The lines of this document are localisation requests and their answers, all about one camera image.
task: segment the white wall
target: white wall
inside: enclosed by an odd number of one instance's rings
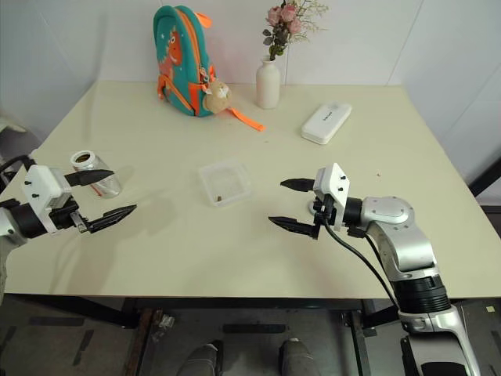
[[[162,1],[0,0],[0,109],[43,140],[96,78],[154,81]],[[182,2],[214,20],[223,80],[254,81],[273,2]],[[466,181],[501,154],[500,0],[324,2],[327,30],[279,60],[284,83],[403,84]]]

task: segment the black cable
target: black cable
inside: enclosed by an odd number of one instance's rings
[[[387,285],[384,283],[383,278],[377,272],[377,270],[374,269],[373,265],[369,262],[369,260],[367,258],[365,258],[359,251],[357,251],[355,248],[353,248],[350,244],[346,243],[338,235],[336,235],[336,233],[330,228],[330,226],[329,226],[329,224],[327,223],[326,220],[323,221],[323,226],[326,228],[326,230],[329,233],[329,235],[337,243],[341,244],[343,247],[345,247],[346,249],[348,249],[351,253],[353,253],[355,256],[357,256],[359,259],[361,259],[364,264],[366,264],[366,266],[370,269],[371,272],[373,272],[374,276],[376,276],[377,280],[383,286],[383,289],[386,291],[386,293],[390,297],[390,300],[393,303],[393,305],[396,306],[396,307],[398,307],[395,299],[393,298],[393,295],[390,292],[390,289],[388,289]]]
[[[12,166],[16,162],[23,162],[26,170],[28,170],[30,166],[34,165],[34,161],[30,157],[28,157],[27,155],[20,155],[18,157],[14,157],[13,159],[9,159],[6,163],[0,166],[0,173],[4,172],[7,168]]]
[[[376,245],[374,244],[373,240],[369,237],[369,235],[366,234],[364,237],[367,240],[367,243],[369,243],[370,247],[373,249],[376,259],[377,261],[379,261],[379,265],[381,265],[382,268],[383,262],[381,261],[381,256],[379,256],[379,252],[377,251]]]

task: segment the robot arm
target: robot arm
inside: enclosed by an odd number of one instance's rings
[[[417,227],[414,210],[397,197],[348,197],[349,180],[334,164],[321,168],[315,180],[289,179],[293,190],[314,190],[314,225],[286,217],[270,220],[286,230],[317,238],[321,225],[348,227],[356,237],[377,243],[381,266],[398,304],[398,317],[409,336],[402,339],[406,374],[480,375],[478,363],[457,308],[451,305],[438,272],[430,241]]]
[[[73,226],[81,233],[95,233],[120,222],[136,208],[136,205],[118,208],[94,221],[80,214],[71,187],[97,183],[112,174],[112,171],[92,170],[63,175],[56,168],[36,164],[29,167],[23,182],[28,202],[20,204],[15,199],[0,202],[0,304],[7,278],[7,257],[13,249],[26,244],[28,239],[44,233],[54,235]]]

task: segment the plastic container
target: plastic container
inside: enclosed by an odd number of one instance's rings
[[[223,161],[199,170],[202,183],[214,206],[225,206],[249,197],[251,181],[245,167],[237,161]]]
[[[90,150],[82,150],[73,154],[70,159],[75,171],[82,170],[110,170],[108,165],[103,162],[94,152]],[[92,190],[102,198],[112,198],[118,196],[122,191],[120,182],[117,176],[113,174],[97,183],[91,184]]]

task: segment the white vase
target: white vase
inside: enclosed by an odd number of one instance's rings
[[[275,108],[280,99],[280,71],[269,56],[256,72],[257,102],[260,108]]]

